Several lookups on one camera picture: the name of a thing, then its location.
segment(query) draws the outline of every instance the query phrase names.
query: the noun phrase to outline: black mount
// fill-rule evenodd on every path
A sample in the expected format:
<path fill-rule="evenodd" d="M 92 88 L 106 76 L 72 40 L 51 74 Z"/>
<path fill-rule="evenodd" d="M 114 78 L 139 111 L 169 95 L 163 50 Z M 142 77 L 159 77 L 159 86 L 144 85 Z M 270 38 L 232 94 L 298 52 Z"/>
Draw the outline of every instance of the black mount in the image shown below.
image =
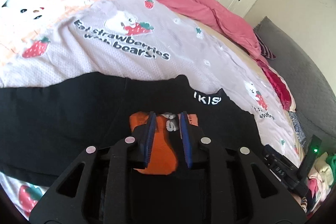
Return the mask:
<path fill-rule="evenodd" d="M 299 168 L 267 144 L 263 151 L 265 163 L 281 179 L 286 188 L 303 198 L 308 193 L 306 180 L 316 160 L 321 143 L 322 140 L 313 135 Z"/>
<path fill-rule="evenodd" d="M 36 204 L 31 224 L 138 223 L 132 218 L 129 174 L 134 168 L 147 167 L 155 126 L 156 115 L 151 112 L 147 124 L 137 126 L 132 136 L 112 147 L 84 150 Z M 248 148 L 223 149 L 215 140 L 204 138 L 201 128 L 189 123 L 186 112 L 181 113 L 180 130 L 188 167 L 207 174 L 203 223 L 305 223 L 298 203 Z M 242 209 L 243 216 L 237 213 Z"/>

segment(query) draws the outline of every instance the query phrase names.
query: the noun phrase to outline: striped fabric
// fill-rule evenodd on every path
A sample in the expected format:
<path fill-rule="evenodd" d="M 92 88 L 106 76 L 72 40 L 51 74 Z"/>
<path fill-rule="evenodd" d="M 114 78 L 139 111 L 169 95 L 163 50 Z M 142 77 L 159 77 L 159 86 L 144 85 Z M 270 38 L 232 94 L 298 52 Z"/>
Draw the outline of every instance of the striped fabric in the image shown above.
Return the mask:
<path fill-rule="evenodd" d="M 260 36 L 255 32 L 255 36 L 257 37 L 260 48 L 261 48 L 261 55 L 268 59 L 275 59 L 276 56 L 269 50 L 269 48 L 265 45 L 265 43 L 261 40 Z"/>

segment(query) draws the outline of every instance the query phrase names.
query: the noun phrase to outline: orange fabric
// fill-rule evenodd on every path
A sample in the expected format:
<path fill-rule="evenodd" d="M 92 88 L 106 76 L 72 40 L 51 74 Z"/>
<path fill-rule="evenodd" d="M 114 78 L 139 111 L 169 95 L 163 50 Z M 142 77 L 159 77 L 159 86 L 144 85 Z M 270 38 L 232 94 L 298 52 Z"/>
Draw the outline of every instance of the orange fabric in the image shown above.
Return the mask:
<path fill-rule="evenodd" d="M 136 126 L 145 124 L 148 115 L 137 112 L 130 116 L 130 126 L 133 131 Z M 156 117 L 156 130 L 154 135 L 151 160 L 148 167 L 136 169 L 138 172 L 147 175 L 169 175 L 177 168 L 177 157 L 169 143 L 169 135 L 166 128 L 168 119 L 163 116 Z"/>
<path fill-rule="evenodd" d="M 188 120 L 190 124 L 194 126 L 198 126 L 198 118 L 196 114 L 187 114 L 187 116 L 188 116 Z"/>

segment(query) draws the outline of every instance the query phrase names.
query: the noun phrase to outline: metal screw head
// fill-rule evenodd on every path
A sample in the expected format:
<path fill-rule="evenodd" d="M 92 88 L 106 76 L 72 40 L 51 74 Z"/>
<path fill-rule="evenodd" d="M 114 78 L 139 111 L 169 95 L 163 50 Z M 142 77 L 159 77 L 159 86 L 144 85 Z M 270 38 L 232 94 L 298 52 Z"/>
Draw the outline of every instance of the metal screw head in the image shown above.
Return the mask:
<path fill-rule="evenodd" d="M 135 142 L 135 138 L 132 136 L 125 138 L 125 143 L 134 143 L 134 142 Z"/>
<path fill-rule="evenodd" d="M 247 147 L 241 147 L 240 152 L 244 155 L 248 155 L 250 153 L 250 150 Z"/>
<path fill-rule="evenodd" d="M 94 146 L 89 146 L 86 148 L 86 153 L 88 154 L 92 154 L 95 151 L 96 151 L 96 148 Z"/>
<path fill-rule="evenodd" d="M 208 137 L 203 137 L 203 138 L 201 138 L 201 143 L 209 144 L 209 143 L 211 143 L 211 139 L 208 138 Z"/>

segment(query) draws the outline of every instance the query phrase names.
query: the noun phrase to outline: strawberry print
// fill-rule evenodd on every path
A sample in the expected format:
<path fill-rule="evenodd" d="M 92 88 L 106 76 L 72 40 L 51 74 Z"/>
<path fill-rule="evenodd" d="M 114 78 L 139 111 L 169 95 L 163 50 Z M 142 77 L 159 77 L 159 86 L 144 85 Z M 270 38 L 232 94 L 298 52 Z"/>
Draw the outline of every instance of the strawberry print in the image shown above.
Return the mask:
<path fill-rule="evenodd" d="M 299 150 L 298 150 L 298 148 L 296 147 L 296 145 L 294 145 L 294 150 L 295 150 L 295 153 L 296 153 L 297 155 L 299 155 Z"/>
<path fill-rule="evenodd" d="M 50 42 L 49 39 L 46 37 L 43 37 L 43 39 L 41 40 L 35 41 L 30 48 L 24 51 L 24 53 L 22 54 L 22 57 L 32 58 L 32 57 L 41 56 L 47 50 L 49 42 Z"/>
<path fill-rule="evenodd" d="M 148 22 L 140 22 L 136 23 L 134 28 L 131 26 L 125 26 L 124 30 L 128 31 L 126 35 L 139 35 L 153 32 L 154 27 Z"/>
<path fill-rule="evenodd" d="M 202 33 L 202 30 L 199 27 L 196 28 L 196 36 L 197 38 L 200 38 L 200 39 L 204 38 L 204 34 Z"/>
<path fill-rule="evenodd" d="M 267 104 L 264 101 L 264 98 L 261 96 L 260 92 L 257 90 L 257 103 L 260 105 L 263 109 L 267 110 Z"/>
<path fill-rule="evenodd" d="M 24 210 L 25 215 L 29 217 L 32 209 L 42 197 L 42 191 L 40 188 L 33 186 L 22 185 L 19 190 L 19 202 L 21 208 Z"/>
<path fill-rule="evenodd" d="M 153 9 L 154 7 L 154 1 L 152 0 L 145 0 L 145 7 L 148 9 Z"/>
<path fill-rule="evenodd" d="M 285 140 L 281 140 L 281 153 L 284 155 L 286 153 L 286 142 Z"/>
<path fill-rule="evenodd" d="M 173 21 L 174 21 L 175 24 L 180 24 L 181 23 L 181 20 L 179 18 L 174 18 Z"/>

